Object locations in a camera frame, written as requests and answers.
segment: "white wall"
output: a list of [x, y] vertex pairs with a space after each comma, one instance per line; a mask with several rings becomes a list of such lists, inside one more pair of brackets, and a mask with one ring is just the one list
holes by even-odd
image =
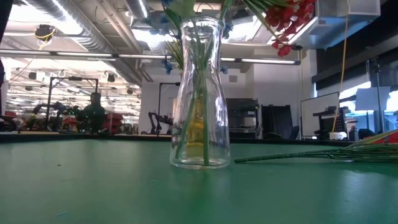
[[[159, 83], [180, 82], [180, 75], [178, 70], [173, 70], [171, 75], [166, 75], [165, 70], [161, 68], [148, 68], [148, 74], [152, 77], [154, 82], [142, 83], [141, 89], [141, 111], [139, 116], [139, 132], [148, 131], [151, 128], [148, 112], [158, 112], [159, 99]], [[238, 82], [230, 83], [229, 76], [236, 75]], [[228, 74], [220, 74], [221, 84], [224, 90], [225, 98], [245, 98], [245, 74], [241, 73], [239, 69], [229, 69]], [[175, 85], [162, 85], [161, 101], [160, 101], [160, 115], [172, 113], [173, 99], [178, 95], [179, 87]], [[166, 133], [168, 125], [162, 124], [162, 133]]]
[[[312, 98], [314, 87], [311, 77], [317, 74], [317, 55], [315, 50], [308, 50], [301, 66], [295, 65], [252, 65], [248, 72], [241, 73], [238, 69], [230, 69], [227, 75], [220, 74], [225, 98], [257, 98], [259, 104], [275, 106], [290, 105], [293, 125], [300, 124], [300, 102]], [[148, 74], [154, 83], [142, 84], [141, 114], [139, 130], [150, 129], [148, 112], [157, 111], [159, 82], [179, 82], [178, 70], [166, 75], [160, 68], [148, 68]], [[238, 82], [230, 83], [229, 75], [237, 75]], [[178, 88], [170, 86], [162, 92], [160, 113], [172, 112], [171, 98], [176, 98]]]
[[264, 106], [290, 105], [293, 126], [300, 124], [300, 102], [314, 94], [311, 77], [317, 74], [317, 55], [315, 50], [306, 53], [302, 66], [255, 64], [246, 75], [248, 95]]

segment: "ceiling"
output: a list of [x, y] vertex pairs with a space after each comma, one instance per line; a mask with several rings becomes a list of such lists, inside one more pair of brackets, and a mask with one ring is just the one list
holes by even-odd
[[[96, 5], [95, 0], [73, 0], [73, 2], [117, 52], [134, 52], [106, 18], [105, 13]], [[127, 8], [125, 0], [109, 0], [109, 2], [118, 12], [119, 18], [123, 20], [126, 26], [129, 26], [132, 21], [126, 15]], [[211, 9], [211, 7], [217, 9], [221, 7], [222, 2], [223, 0], [207, 0], [203, 4], [201, 1], [198, 1], [195, 8], [198, 11]], [[162, 9], [160, 1], [150, 0], [148, 4], [152, 10]], [[40, 24], [58, 26], [57, 21], [49, 14], [44, 14], [29, 5], [14, 5], [7, 23], [6, 35], [3, 38], [0, 48], [22, 50], [39, 50], [41, 48], [42, 50], [52, 51], [86, 52], [86, 49], [78, 44], [74, 38], [66, 37], [61, 30], [57, 30], [50, 42], [40, 47], [43, 45], [43, 41], [38, 40], [34, 36], [34, 31]], [[139, 40], [138, 43], [139, 48], [142, 50], [150, 50], [145, 39]], [[256, 48], [259, 47], [223, 44], [222, 55], [224, 57], [250, 57]], [[66, 78], [97, 78], [99, 80], [99, 91], [105, 96], [102, 97], [102, 105], [108, 111], [129, 114], [131, 115], [131, 119], [138, 119], [137, 116], [140, 112], [141, 103], [141, 90], [139, 86], [125, 81], [117, 73], [115, 68], [106, 62], [98, 60], [54, 60], [50, 58], [4, 58], [4, 60], [10, 72], [9, 97], [7, 101], [8, 110], [18, 113], [30, 113], [36, 104], [46, 103], [50, 77], [58, 77], [64, 73]], [[137, 68], [135, 60], [127, 60], [126, 62], [131, 68]], [[226, 63], [226, 65], [230, 68], [242, 68], [242, 65], [239, 63]], [[161, 67], [162, 64], [158, 61], [152, 63], [151, 66]], [[40, 74], [38, 75], [40, 78], [35, 80], [30, 79], [29, 73], [31, 72]], [[115, 73], [115, 82], [110, 83], [107, 81], [106, 76], [109, 73]], [[62, 80], [60, 83], [52, 91], [52, 102], [60, 101], [69, 106], [78, 105], [81, 107], [89, 103], [89, 95], [94, 91], [94, 88], [90, 87], [95, 85], [94, 82]], [[76, 90], [73, 89], [74, 86], [80, 87], [80, 89], [77, 89], [78, 93], [71, 91], [71, 89]], [[129, 87], [134, 90], [132, 95], [127, 94], [127, 88]]]
[[[144, 51], [145, 53], [154, 54], [153, 49], [151, 52], [146, 43], [150, 27], [146, 27], [145, 24], [143, 25], [139, 21], [132, 20], [127, 13], [126, 0], [70, 0], [65, 2], [62, 4], [73, 5], [77, 9], [79, 16], [76, 18], [80, 22], [86, 21], [86, 27], [89, 27], [90, 33], [92, 31], [92, 33], [97, 34], [99, 39], [103, 40], [102, 44], [109, 45], [108, 49], [112, 50], [112, 52], [101, 53], [140, 54]], [[147, 2], [151, 12], [162, 10], [160, 0], [147, 0]], [[195, 10], [203, 13], [204, 10], [219, 10], [223, 2], [224, 0], [197, 1]], [[232, 10], [227, 17], [230, 19], [234, 13], [236, 12]], [[261, 23], [250, 15], [250, 13], [249, 16], [242, 17], [240, 20], [233, 20], [232, 23], [234, 24], [234, 30], [230, 33], [229, 39], [223, 40], [221, 46], [222, 57], [277, 58], [277, 51], [269, 45], [271, 33], [262, 27]], [[34, 36], [34, 31], [40, 24], [49, 24], [57, 28], [56, 33], [49, 42], [43, 42]], [[14, 5], [0, 48], [86, 52], [87, 49], [81, 45], [81, 40], [84, 40], [84, 38], [81, 36], [80, 31], [73, 30], [73, 26], [65, 28], [62, 25], [65, 25], [65, 23], [62, 24], [51, 14], [43, 13], [33, 6], [25, 4]], [[65, 35], [63, 33], [65, 29], [71, 30], [75, 35]], [[287, 59], [296, 59], [296, 55], [291, 54]], [[63, 71], [66, 77], [97, 78], [101, 94], [108, 96], [107, 98], [103, 98], [104, 107], [109, 111], [131, 114], [134, 119], [137, 119], [136, 115], [140, 110], [141, 91], [139, 86], [141, 82], [153, 81], [150, 76], [155, 75], [147, 74], [146, 67], [162, 68], [163, 66], [159, 61], [147, 61], [143, 63], [135, 59], [118, 59], [118, 63], [99, 61], [95, 58], [91, 58], [89, 61], [54, 60], [51, 58], [7, 58], [6, 61], [8, 67], [11, 67], [9, 69], [11, 71], [10, 92], [13, 94], [13, 97], [18, 99], [17, 101], [31, 100], [34, 103], [45, 102], [48, 87], [44, 87], [44, 85], [48, 86], [49, 78], [57, 77]], [[120, 64], [124, 67], [122, 72], [120, 72], [119, 67], [115, 69], [115, 65]], [[243, 73], [249, 69], [249, 64], [225, 63], [224, 65], [227, 65], [229, 68], [241, 69]], [[28, 77], [30, 72], [39, 72], [40, 74], [44, 72], [46, 78], [32, 80]], [[115, 74], [116, 79], [115, 82], [110, 83], [106, 77], [107, 74], [112, 73]], [[24, 85], [32, 85], [33, 90], [25, 90], [26, 86]], [[91, 86], [92, 82], [88, 83], [84, 81], [75, 83], [64, 80], [64, 85], [59, 85], [53, 91], [53, 94], [56, 95], [54, 101], [60, 100], [71, 105], [87, 105], [89, 99], [88, 93], [91, 93], [93, 89], [86, 88], [85, 91], [88, 93], [84, 91], [70, 93], [70, 91], [67, 91], [67, 87], [71, 88], [73, 85], [86, 88]], [[115, 89], [107, 89], [110, 86], [114, 86]], [[128, 95], [127, 88], [132, 88], [134, 93]], [[73, 101], [66, 101], [68, 98], [74, 99]], [[17, 104], [15, 101], [9, 100], [9, 106], [15, 109]]]

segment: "yellow cable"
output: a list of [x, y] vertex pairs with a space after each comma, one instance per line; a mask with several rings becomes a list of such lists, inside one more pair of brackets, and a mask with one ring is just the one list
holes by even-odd
[[[304, 100], [303, 49], [300, 50], [300, 61], [301, 61], [301, 64], [300, 64], [300, 70], [301, 70], [300, 71], [300, 76], [301, 76], [301, 100]], [[300, 125], [303, 126], [303, 124], [305, 124], [305, 107], [303, 107], [303, 111], [300, 111], [300, 113], [301, 112], [302, 112], [302, 114], [301, 114], [301, 117], [302, 117], [301, 122], [302, 123]]]
[[[346, 68], [346, 49], [347, 49], [347, 30], [348, 30], [348, 14], [350, 11], [350, 4], [348, 0], [348, 12], [346, 15], [346, 29], [344, 31], [344, 49], [343, 49], [343, 68], [341, 71], [341, 80], [340, 80], [340, 90], [338, 92], [338, 95], [340, 96], [340, 93], [343, 91], [343, 80], [344, 80], [344, 73], [345, 73], [345, 68]], [[336, 106], [336, 112], [335, 112], [335, 120], [333, 122], [333, 129], [331, 130], [333, 133], [335, 132], [336, 128], [336, 120], [337, 120], [337, 114], [339, 112], [340, 108], [340, 99], [337, 99], [337, 106]]]

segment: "glass vase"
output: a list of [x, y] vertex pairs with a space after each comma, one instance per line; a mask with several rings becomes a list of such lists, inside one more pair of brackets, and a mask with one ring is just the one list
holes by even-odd
[[181, 23], [184, 68], [174, 110], [170, 163], [191, 169], [230, 162], [226, 102], [220, 81], [223, 24], [198, 16]]

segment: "green tabletop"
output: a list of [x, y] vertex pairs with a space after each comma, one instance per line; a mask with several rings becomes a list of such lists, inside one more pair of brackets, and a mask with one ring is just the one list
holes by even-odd
[[[233, 159], [326, 146], [232, 144]], [[0, 223], [398, 223], [398, 164], [186, 170], [168, 142], [0, 144]]]

